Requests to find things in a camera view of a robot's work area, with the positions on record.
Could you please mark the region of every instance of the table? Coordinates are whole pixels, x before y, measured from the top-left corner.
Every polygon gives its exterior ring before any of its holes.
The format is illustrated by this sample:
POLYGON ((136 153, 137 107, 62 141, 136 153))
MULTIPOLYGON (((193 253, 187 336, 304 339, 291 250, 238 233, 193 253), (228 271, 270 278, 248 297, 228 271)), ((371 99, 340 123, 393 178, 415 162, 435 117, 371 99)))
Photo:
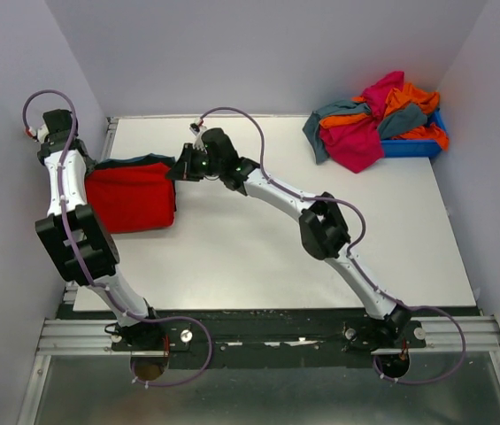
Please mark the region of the table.
MULTIPOLYGON (((194 118, 120 119, 109 157, 178 157, 194 141, 194 118)), ((475 305, 427 158, 383 159, 360 174, 333 161, 316 166, 301 131, 306 117, 257 120, 269 173, 304 191, 328 191, 364 213, 367 235, 358 252, 391 293, 410 305, 475 305)), ((245 118, 209 117, 205 124, 223 127, 241 156, 258 159, 258 132, 245 118)), ((124 276, 156 309, 361 306, 331 267, 308 256, 285 214, 221 182, 177 182, 176 189, 172 227, 114 236, 124 276)), ((342 213, 353 238, 359 220, 342 213)), ((97 310, 107 307, 79 288, 74 311, 97 310)))

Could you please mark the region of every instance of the blue-gray cloth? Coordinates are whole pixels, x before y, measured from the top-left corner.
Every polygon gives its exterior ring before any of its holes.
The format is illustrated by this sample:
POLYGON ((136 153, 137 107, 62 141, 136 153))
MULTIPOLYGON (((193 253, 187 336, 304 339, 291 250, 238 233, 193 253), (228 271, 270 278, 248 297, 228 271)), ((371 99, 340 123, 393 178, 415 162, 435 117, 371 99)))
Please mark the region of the blue-gray cloth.
POLYGON ((428 116, 416 104, 408 104, 405 109, 393 112, 377 126, 380 139, 390 139, 416 127, 427 124, 428 116))
POLYGON ((303 133, 312 146, 314 158, 317 164, 322 164, 330 158, 327 148, 319 137, 320 121, 331 115, 356 115, 357 113, 370 113, 366 102, 354 102, 351 100, 339 100, 333 104, 327 104, 313 111, 309 119, 304 123, 303 133))

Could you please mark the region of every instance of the blue plastic basket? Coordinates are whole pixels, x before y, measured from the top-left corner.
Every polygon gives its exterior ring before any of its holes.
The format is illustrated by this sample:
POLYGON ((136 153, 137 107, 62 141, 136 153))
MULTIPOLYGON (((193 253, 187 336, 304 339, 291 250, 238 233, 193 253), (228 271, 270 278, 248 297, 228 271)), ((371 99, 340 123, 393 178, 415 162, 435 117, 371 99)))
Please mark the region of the blue plastic basket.
MULTIPOLYGON (((427 125, 431 123, 446 132, 440 111, 437 109, 428 117, 427 125)), ((441 153, 442 148, 434 140, 382 140, 385 158, 429 157, 433 158, 441 153)))

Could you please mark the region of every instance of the red cloth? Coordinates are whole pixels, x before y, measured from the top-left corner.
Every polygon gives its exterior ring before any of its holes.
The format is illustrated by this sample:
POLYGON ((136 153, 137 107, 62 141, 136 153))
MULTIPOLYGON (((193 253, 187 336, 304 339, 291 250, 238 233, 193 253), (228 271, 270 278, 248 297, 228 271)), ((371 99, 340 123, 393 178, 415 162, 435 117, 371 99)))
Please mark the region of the red cloth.
POLYGON ((330 157, 354 173, 368 168, 383 158, 380 134, 373 118, 366 118, 348 126, 319 129, 330 157))
POLYGON ((163 163, 96 170, 84 182, 87 200, 111 233, 171 226, 175 199, 168 170, 163 163))
POLYGON ((370 116, 346 126, 328 129, 320 126, 319 137, 334 161, 354 173, 359 173, 383 158, 383 148, 377 126, 383 120, 387 107, 385 100, 389 92, 392 89, 403 89, 403 84, 403 71, 388 73, 362 92, 362 97, 372 110, 370 116))
POLYGON ((373 86, 368 87, 362 92, 362 97, 372 110, 372 116, 375 119, 383 120, 385 108, 387 108, 385 100, 392 89, 403 90, 404 78, 405 73, 403 71, 394 71, 393 73, 388 73, 373 86))

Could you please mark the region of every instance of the gray wall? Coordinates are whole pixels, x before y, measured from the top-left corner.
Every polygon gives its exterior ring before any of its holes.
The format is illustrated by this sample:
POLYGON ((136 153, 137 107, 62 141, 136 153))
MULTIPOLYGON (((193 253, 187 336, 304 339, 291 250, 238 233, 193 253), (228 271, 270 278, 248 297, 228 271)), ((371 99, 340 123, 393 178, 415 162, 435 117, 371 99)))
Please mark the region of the gray wall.
POLYGON ((435 173, 479 304, 500 322, 500 0, 491 0, 441 83, 451 150, 435 173))
POLYGON ((46 0, 110 115, 308 112, 386 72, 435 89, 485 0, 46 0))
MULTIPOLYGON (((0 424, 15 423, 35 346, 63 283, 41 246, 34 221, 47 212, 49 186, 37 146, 23 135, 21 106, 43 88, 64 90, 76 103, 81 136, 101 149, 105 119, 43 0, 0 1, 0 424)), ((34 122, 50 97, 35 102, 34 122)))

